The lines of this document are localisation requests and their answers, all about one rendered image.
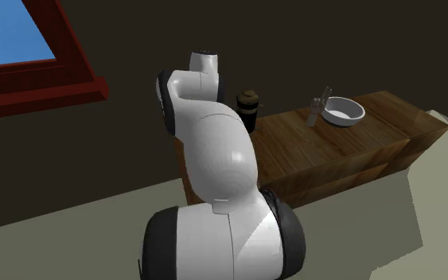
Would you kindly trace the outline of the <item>red framed window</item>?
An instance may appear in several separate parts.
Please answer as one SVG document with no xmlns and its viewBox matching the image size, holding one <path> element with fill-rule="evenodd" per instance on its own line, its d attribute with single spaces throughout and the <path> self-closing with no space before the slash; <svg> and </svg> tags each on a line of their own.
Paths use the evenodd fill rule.
<svg viewBox="0 0 448 280">
<path fill-rule="evenodd" d="M 54 58 L 0 64 L 0 118 L 106 100 L 60 0 L 22 0 Z"/>
</svg>

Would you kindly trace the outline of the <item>wooden cabinet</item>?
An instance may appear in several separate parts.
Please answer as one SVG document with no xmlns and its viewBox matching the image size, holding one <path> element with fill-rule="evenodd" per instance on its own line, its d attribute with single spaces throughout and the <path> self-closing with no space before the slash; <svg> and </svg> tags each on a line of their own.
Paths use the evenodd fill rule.
<svg viewBox="0 0 448 280">
<path fill-rule="evenodd" d="M 448 130 L 448 124 L 388 91 L 354 97 L 365 116 L 347 128 L 308 109 L 269 115 L 264 127 L 234 136 L 222 124 L 197 125 L 197 137 L 176 141 L 189 204 L 236 186 L 271 189 L 292 208 L 405 170 Z"/>
</svg>

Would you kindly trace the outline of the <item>wooden hand figure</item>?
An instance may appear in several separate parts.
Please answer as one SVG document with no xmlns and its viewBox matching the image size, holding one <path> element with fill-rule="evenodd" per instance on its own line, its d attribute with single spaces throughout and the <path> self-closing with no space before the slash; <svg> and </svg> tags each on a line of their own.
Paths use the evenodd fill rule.
<svg viewBox="0 0 448 280">
<path fill-rule="evenodd" d="M 307 126 L 314 126 L 317 116 L 325 110 L 325 105 L 332 93 L 330 87 L 326 87 L 320 98 L 313 98 L 310 104 L 310 114 L 306 120 Z"/>
</svg>

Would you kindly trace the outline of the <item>white bowl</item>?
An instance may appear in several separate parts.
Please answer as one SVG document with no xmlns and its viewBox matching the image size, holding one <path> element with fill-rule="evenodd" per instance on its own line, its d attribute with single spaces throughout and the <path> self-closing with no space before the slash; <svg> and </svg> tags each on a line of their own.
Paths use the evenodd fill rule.
<svg viewBox="0 0 448 280">
<path fill-rule="evenodd" d="M 336 126 L 350 127 L 365 116 L 365 109 L 352 99 L 333 96 L 329 97 L 321 116 Z"/>
</svg>

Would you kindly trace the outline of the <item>black coffee press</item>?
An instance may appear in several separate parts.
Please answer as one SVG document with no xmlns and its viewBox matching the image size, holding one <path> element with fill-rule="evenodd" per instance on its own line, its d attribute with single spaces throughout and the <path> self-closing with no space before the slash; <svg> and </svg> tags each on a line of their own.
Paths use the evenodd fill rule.
<svg viewBox="0 0 448 280">
<path fill-rule="evenodd" d="M 253 90 L 245 90 L 236 97 L 236 113 L 241 118 L 249 134 L 255 131 L 258 110 L 264 107 Z"/>
</svg>

